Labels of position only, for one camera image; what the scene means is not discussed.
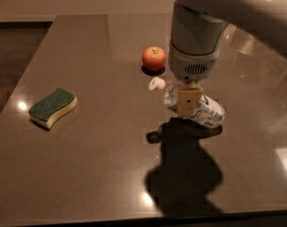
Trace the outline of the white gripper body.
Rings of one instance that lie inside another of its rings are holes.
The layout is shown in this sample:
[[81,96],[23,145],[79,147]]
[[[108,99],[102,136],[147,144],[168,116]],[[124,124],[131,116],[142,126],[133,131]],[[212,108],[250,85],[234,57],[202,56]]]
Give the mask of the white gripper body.
[[185,83],[208,78],[220,56],[228,22],[175,2],[170,32],[169,66]]

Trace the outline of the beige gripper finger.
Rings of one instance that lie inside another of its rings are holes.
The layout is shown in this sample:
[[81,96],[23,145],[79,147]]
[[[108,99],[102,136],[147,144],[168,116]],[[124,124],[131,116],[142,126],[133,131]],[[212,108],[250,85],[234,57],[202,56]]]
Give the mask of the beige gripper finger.
[[177,87],[177,112],[180,117],[194,114],[204,90],[197,83],[184,83]]

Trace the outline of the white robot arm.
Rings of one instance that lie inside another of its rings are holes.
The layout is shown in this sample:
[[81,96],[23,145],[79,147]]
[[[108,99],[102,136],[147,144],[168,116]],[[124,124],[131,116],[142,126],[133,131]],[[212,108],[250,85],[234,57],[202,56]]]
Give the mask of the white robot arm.
[[250,33],[287,60],[287,0],[174,0],[169,65],[184,83],[177,113],[194,114],[202,90],[220,54],[228,25]]

